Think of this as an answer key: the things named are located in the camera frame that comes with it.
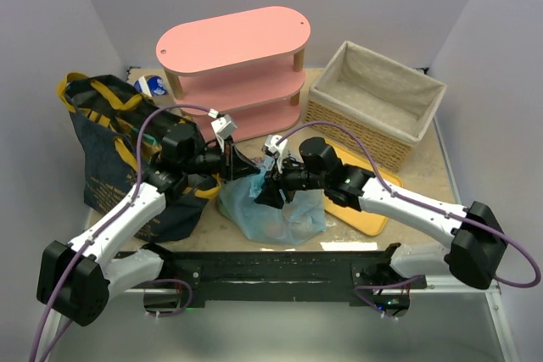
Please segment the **blue plastic bag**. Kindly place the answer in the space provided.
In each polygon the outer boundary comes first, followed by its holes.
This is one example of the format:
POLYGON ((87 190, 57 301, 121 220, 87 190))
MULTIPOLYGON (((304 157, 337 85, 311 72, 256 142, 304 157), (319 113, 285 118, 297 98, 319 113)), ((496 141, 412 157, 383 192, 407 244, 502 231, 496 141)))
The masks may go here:
POLYGON ((217 199, 219 211, 253 242, 299 246, 327 229, 321 192, 297 192, 281 209, 255 201, 271 158, 257 159, 260 173, 228 182, 217 199))

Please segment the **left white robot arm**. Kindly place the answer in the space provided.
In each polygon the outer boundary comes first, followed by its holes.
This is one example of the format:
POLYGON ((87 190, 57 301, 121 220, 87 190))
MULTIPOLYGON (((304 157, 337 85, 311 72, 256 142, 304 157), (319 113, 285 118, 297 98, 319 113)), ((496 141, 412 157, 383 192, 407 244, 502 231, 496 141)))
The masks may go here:
POLYGON ((237 126, 225 115, 211 123, 215 143, 208 146, 191 123, 175 125, 161 143, 161 158, 95 226, 42 253, 36 298, 80 326, 102 313, 108 301, 157 278, 165 254, 142 248, 123 259, 116 254, 135 233, 185 197, 211 199, 222 183, 258 173, 235 146, 237 126))

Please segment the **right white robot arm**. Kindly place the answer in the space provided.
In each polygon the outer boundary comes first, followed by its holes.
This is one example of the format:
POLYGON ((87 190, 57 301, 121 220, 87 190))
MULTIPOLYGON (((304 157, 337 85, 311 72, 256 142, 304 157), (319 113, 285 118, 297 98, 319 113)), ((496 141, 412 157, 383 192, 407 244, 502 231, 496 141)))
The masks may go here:
POLYGON ((473 202, 466 208, 389 184, 370 170, 344 163, 318 136, 300 144, 300 160, 287 155, 279 135, 269 136, 262 150, 272 164, 258 204, 281 209, 298 191, 321 190, 339 207, 380 214, 432 237, 445 248, 444 262, 457 280, 476 289, 490 287, 507 243, 488 205, 473 202))

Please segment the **dark denim tote bag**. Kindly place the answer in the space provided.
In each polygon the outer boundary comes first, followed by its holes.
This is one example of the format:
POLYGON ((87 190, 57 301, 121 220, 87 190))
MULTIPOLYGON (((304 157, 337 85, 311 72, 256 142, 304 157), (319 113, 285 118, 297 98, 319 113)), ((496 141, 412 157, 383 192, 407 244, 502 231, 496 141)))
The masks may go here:
MULTIPOLYGON (((132 189, 137 169, 160 153, 166 131, 188 121, 173 111, 143 122, 157 110, 150 97, 114 75, 69 73, 57 88, 85 155, 83 201, 108 213, 132 189)), ((219 191, 216 175, 191 175, 182 195, 138 232, 136 238, 161 243, 188 238, 204 207, 219 191)))

